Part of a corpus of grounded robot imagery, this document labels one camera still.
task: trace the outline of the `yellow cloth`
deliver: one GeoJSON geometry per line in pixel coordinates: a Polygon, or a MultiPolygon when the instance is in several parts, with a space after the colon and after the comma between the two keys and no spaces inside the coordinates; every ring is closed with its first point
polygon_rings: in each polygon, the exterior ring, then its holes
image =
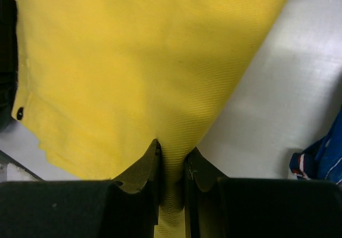
{"type": "Polygon", "coordinates": [[[16,0],[13,109],[48,161],[113,178],[158,138],[156,234],[183,237],[176,182],[286,0],[16,0]]]}

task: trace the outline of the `yellow fabric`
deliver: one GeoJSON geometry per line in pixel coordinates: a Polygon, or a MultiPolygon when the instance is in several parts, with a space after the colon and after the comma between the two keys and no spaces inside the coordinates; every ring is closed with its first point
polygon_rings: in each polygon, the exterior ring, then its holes
{"type": "Polygon", "coordinates": [[[286,0],[16,0],[15,117],[48,161],[107,179],[158,138],[161,237],[184,237],[176,182],[286,0]]]}

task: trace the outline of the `blue fabric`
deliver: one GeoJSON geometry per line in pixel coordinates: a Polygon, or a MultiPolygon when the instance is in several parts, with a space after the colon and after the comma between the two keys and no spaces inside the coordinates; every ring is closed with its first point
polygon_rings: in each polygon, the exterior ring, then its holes
{"type": "Polygon", "coordinates": [[[342,187],[342,110],[325,137],[292,155],[290,170],[298,179],[326,179],[342,187]]]}

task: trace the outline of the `white surface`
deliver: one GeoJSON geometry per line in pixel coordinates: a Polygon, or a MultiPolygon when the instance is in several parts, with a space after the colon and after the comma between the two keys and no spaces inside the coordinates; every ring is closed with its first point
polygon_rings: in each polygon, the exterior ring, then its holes
{"type": "MultiPolygon", "coordinates": [[[[335,118],[341,74],[342,0],[289,0],[200,151],[229,176],[286,178],[289,150],[304,149],[335,118]]],[[[75,178],[37,145],[20,125],[0,134],[0,150],[41,178],[75,178]]]]}
{"type": "Polygon", "coordinates": [[[13,164],[7,166],[7,181],[37,181],[24,170],[16,167],[13,164]]]}
{"type": "Polygon", "coordinates": [[[38,149],[38,139],[19,123],[11,125],[0,134],[0,150],[44,180],[77,179],[49,164],[44,151],[38,149]]]}

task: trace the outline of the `black button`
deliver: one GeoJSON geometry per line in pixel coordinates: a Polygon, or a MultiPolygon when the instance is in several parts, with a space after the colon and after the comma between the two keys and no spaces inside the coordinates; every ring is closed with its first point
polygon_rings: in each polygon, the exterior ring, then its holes
{"type": "Polygon", "coordinates": [[[23,116],[24,116],[24,109],[23,109],[23,107],[20,107],[18,112],[17,112],[17,119],[22,120],[23,116]]]}

